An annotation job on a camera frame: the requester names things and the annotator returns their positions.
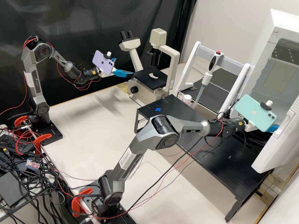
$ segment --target microscope base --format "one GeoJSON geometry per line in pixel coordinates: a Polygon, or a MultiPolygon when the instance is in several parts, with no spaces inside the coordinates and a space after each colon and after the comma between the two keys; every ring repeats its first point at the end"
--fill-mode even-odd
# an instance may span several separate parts
{"type": "Polygon", "coordinates": [[[169,95],[169,92],[165,92],[165,90],[161,88],[151,90],[136,79],[128,81],[128,93],[130,94],[130,98],[140,106],[150,104],[169,95]],[[136,93],[132,93],[132,87],[137,87],[138,91],[136,93]]]}

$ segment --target black backdrop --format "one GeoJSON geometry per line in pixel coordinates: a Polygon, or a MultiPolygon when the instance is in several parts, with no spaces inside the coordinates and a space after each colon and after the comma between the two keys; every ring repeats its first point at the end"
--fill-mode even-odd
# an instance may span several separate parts
{"type": "MultiPolygon", "coordinates": [[[[137,52],[144,67],[149,65],[146,51],[154,28],[167,31],[167,45],[181,51],[195,0],[2,0],[0,1],[0,113],[17,106],[25,96],[21,52],[24,40],[38,35],[49,41],[66,60],[93,67],[95,50],[111,51],[117,58],[115,67],[133,71],[128,52],[118,46],[120,31],[132,30],[140,37],[137,52]]],[[[159,68],[169,66],[170,58],[162,55],[159,68]]],[[[79,91],[63,80],[52,59],[37,65],[41,86],[51,106],[126,81],[110,76],[79,91]]],[[[29,110],[27,100],[17,109],[0,116],[29,110]]]]}

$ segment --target red mounting clamp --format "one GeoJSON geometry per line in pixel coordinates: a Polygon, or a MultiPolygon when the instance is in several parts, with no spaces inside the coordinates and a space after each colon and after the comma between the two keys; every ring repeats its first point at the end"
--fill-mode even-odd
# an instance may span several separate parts
{"type": "Polygon", "coordinates": [[[35,150],[35,154],[37,154],[37,155],[41,154],[40,143],[41,143],[43,140],[45,140],[45,139],[47,139],[47,138],[51,138],[51,137],[52,137],[51,134],[43,134],[43,135],[37,137],[37,138],[33,141],[33,144],[35,145],[35,148],[36,148],[36,150],[35,150]]]}
{"type": "MultiPolygon", "coordinates": [[[[13,124],[14,124],[14,126],[18,126],[18,125],[20,125],[23,121],[27,121],[27,120],[28,120],[28,117],[27,117],[27,116],[21,116],[21,117],[17,118],[13,124]]],[[[18,136],[21,136],[21,135],[23,134],[23,132],[22,132],[22,131],[16,131],[16,134],[17,134],[18,136]]]]}
{"type": "MultiPolygon", "coordinates": [[[[93,189],[92,188],[86,188],[85,190],[81,191],[79,194],[91,194],[93,192],[93,189]]],[[[72,210],[75,211],[76,213],[85,213],[84,209],[81,207],[80,205],[80,200],[82,199],[83,197],[75,197],[73,198],[72,200],[72,210]]],[[[73,216],[75,218],[79,217],[78,214],[75,214],[73,213],[73,216]]]]}
{"type": "Polygon", "coordinates": [[[20,123],[22,123],[23,121],[26,121],[26,120],[28,120],[27,116],[21,116],[21,117],[17,118],[13,124],[15,126],[18,126],[20,123]]]}

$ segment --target microscope focus knob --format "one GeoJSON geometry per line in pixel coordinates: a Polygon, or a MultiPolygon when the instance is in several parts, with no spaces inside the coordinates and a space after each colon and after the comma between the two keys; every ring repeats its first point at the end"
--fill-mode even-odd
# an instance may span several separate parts
{"type": "Polygon", "coordinates": [[[138,87],[137,86],[133,86],[130,88],[131,93],[138,93],[138,87]]]}

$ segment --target gray robotic arm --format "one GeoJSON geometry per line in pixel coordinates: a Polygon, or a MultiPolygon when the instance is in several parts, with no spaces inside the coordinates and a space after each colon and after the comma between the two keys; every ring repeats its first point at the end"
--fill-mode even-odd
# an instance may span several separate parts
{"type": "Polygon", "coordinates": [[[244,128],[245,122],[241,118],[202,122],[179,120],[164,115],[150,118],[145,127],[136,134],[116,167],[107,170],[99,178],[102,197],[93,201],[93,208],[99,211],[103,205],[113,206],[120,202],[125,190],[125,180],[148,149],[169,148],[177,143],[184,133],[198,133],[201,136],[220,135],[227,138],[236,130],[244,128]]]}
{"type": "Polygon", "coordinates": [[[40,79],[36,65],[41,61],[53,58],[62,66],[64,72],[79,85],[84,85],[87,81],[99,78],[98,68],[80,71],[72,62],[66,61],[59,52],[47,41],[39,39],[38,36],[29,37],[23,46],[21,60],[24,64],[24,75],[29,87],[29,104],[34,113],[41,118],[41,125],[49,124],[49,106],[43,96],[40,79]]]}

